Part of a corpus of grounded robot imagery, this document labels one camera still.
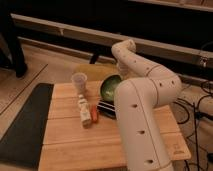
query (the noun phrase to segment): bottle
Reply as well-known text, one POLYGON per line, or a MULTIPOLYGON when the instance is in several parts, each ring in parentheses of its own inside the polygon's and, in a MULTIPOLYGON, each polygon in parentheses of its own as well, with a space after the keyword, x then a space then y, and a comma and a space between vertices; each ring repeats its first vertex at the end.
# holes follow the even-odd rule
POLYGON ((89 127, 92 123, 92 119, 90 115, 88 101, 84 98, 82 94, 80 94, 78 97, 78 107, 80 108, 81 123, 83 127, 89 127))

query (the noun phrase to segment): black mat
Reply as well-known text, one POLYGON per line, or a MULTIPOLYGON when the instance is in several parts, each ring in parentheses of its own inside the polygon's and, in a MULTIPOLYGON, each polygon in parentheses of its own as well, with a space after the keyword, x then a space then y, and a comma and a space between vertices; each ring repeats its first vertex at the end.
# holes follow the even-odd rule
POLYGON ((37 168, 53 85, 38 84, 0 141, 0 161, 37 168))

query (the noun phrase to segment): orange object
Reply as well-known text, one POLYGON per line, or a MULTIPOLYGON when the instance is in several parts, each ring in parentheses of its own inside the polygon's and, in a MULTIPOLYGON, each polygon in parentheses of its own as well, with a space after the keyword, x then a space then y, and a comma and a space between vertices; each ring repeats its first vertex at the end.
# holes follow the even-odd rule
POLYGON ((97 123, 99 113, 98 113, 96 105, 92 105, 90 113, 91 113, 91 117, 92 117, 92 122, 97 123))

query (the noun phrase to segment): table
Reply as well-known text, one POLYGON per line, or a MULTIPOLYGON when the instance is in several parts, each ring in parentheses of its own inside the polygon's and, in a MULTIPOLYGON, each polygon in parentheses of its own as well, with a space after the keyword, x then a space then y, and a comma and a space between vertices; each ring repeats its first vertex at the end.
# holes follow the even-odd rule
MULTIPOLYGON (((87 83, 86 98, 97 104, 101 81, 87 83)), ((41 152, 39 171, 77 171, 126 166, 116 121, 99 116, 85 129, 71 83, 55 84, 41 152)), ((171 160, 189 159, 191 154, 169 108, 155 109, 155 119, 171 160)))

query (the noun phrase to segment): plastic cup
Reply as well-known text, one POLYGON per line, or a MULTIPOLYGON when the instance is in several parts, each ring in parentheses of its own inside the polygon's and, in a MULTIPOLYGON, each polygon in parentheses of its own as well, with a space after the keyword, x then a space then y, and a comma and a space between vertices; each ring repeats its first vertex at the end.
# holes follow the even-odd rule
POLYGON ((84 94, 86 91, 87 75, 82 72, 77 72, 72 75, 71 80, 76 87, 77 93, 84 94))

